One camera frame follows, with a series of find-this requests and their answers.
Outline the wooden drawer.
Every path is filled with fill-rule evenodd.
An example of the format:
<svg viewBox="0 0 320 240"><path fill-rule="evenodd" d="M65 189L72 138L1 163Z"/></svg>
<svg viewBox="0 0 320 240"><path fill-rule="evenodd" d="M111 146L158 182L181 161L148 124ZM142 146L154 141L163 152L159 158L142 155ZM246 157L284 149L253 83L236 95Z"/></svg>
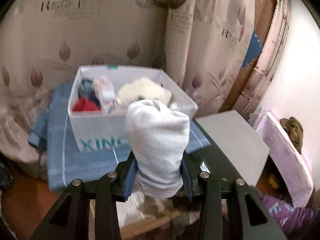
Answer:
<svg viewBox="0 0 320 240"><path fill-rule="evenodd" d="M177 209L170 199L146 197L140 191L118 202L117 214L122 239L178 239L200 217L199 211Z"/></svg>

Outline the white grey socks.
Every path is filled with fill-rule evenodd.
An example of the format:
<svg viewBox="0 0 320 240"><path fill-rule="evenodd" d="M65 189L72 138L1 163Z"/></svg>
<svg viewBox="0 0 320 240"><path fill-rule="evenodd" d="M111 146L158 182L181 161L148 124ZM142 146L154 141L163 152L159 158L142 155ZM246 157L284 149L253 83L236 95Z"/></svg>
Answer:
<svg viewBox="0 0 320 240"><path fill-rule="evenodd" d="M125 135L137 161L136 180L143 194L166 199L182 187L180 166L189 133L189 116L158 100L128 106Z"/></svg>

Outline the dark blue patterned underwear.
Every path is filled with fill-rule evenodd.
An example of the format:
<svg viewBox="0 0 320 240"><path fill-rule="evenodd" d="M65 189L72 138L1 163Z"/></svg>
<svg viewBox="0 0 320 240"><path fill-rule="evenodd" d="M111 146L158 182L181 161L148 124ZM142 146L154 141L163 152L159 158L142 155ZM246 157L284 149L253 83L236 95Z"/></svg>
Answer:
<svg viewBox="0 0 320 240"><path fill-rule="evenodd" d="M93 80L89 78L82 78L78 85L78 96L80 98L86 98L97 107L100 107L100 101L98 100L95 90L93 88Z"/></svg>

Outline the red underwear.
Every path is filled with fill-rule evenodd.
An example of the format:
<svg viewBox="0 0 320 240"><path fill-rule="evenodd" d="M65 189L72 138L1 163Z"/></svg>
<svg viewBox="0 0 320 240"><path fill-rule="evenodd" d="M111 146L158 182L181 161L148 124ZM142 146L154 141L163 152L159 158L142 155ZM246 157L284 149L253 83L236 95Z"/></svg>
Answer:
<svg viewBox="0 0 320 240"><path fill-rule="evenodd" d="M72 112L100 112L101 108L87 98L79 98L72 107Z"/></svg>

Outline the cream ribbed underwear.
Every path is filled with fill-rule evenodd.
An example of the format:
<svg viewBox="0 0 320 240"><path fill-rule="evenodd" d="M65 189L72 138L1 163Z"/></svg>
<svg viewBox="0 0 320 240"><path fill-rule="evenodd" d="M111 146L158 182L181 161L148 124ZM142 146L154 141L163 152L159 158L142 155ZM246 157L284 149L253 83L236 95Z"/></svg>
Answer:
<svg viewBox="0 0 320 240"><path fill-rule="evenodd" d="M117 103L123 106L144 99L158 100L167 106L171 102L172 92L151 79L142 77L123 85L116 93Z"/></svg>

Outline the floral white underwear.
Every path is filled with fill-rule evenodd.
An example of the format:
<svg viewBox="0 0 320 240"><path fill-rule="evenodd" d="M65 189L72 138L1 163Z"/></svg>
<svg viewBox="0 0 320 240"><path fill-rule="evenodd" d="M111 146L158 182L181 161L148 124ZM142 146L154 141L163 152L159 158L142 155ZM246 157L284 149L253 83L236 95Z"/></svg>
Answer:
<svg viewBox="0 0 320 240"><path fill-rule="evenodd" d="M103 112L109 112L116 104L114 86L107 76L93 79L93 89Z"/></svg>

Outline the grey cushioned stool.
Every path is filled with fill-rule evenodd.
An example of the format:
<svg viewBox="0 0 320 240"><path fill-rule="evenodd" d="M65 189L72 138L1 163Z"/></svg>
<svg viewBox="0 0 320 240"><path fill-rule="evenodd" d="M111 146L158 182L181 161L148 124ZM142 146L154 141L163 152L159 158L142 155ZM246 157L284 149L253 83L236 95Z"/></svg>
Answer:
<svg viewBox="0 0 320 240"><path fill-rule="evenodd" d="M235 110L196 121L219 146L248 185L257 185L270 149L261 136Z"/></svg>

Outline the white XINCCI shoe box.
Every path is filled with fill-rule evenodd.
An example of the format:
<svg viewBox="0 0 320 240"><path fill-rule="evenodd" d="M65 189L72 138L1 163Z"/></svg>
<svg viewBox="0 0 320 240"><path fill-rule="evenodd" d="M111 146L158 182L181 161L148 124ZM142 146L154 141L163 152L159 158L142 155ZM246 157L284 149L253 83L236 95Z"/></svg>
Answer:
<svg viewBox="0 0 320 240"><path fill-rule="evenodd" d="M106 76L117 92L127 83L147 77L172 92L171 102L176 110L193 118L197 104L163 70L155 68L119 65L80 66L72 85L68 101L68 114L76 144L81 152L92 152L103 148L118 148L126 145L126 108L116 107L110 113L74 112L79 99L78 87L83 78L95 79Z"/></svg>

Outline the blue checked table cloth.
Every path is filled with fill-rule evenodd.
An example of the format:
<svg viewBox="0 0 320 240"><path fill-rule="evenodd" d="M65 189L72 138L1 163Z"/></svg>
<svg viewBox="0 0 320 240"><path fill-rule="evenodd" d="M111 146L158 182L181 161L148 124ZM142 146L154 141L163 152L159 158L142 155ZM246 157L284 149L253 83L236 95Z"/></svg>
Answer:
<svg viewBox="0 0 320 240"><path fill-rule="evenodd" d="M79 150L67 112L71 88L70 82L56 87L50 106L39 115L28 138L29 144L34 147L47 149L49 187L53 191L66 187L76 178L83 181L99 179L133 153L126 135L127 144L118 148L92 152ZM192 153L209 145L209 140L190 121L189 143L184 153Z"/></svg>

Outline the pink quilted bedding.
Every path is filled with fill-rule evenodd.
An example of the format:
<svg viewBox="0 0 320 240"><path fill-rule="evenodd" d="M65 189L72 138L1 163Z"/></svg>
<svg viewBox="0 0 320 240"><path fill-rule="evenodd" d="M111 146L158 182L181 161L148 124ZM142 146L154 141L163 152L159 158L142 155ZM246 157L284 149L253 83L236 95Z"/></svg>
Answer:
<svg viewBox="0 0 320 240"><path fill-rule="evenodd" d="M263 108L259 113L250 114L248 123L270 149L269 155L286 184L292 204L306 207L314 189L311 168L294 148L279 119Z"/></svg>

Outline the beige leaf print curtain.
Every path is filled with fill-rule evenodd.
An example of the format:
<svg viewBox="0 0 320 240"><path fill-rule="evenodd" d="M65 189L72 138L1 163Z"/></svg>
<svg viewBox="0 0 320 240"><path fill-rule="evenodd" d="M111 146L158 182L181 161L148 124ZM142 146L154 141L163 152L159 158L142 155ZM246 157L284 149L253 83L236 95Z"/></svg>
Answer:
<svg viewBox="0 0 320 240"><path fill-rule="evenodd" d="M160 68L197 116L237 106L255 30L266 43L278 0L1 0L1 153L34 177L27 142L59 84L83 65Z"/></svg>

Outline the wooden door frame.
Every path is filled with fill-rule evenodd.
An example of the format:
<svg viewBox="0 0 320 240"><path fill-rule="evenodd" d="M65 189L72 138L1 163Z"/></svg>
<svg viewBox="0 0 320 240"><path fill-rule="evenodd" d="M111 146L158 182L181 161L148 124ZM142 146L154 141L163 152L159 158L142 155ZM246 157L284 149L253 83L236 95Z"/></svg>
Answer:
<svg viewBox="0 0 320 240"><path fill-rule="evenodd" d="M233 87L220 108L220 112L235 109L235 103L245 88L266 41L275 7L276 0L255 0L254 31L248 51Z"/></svg>

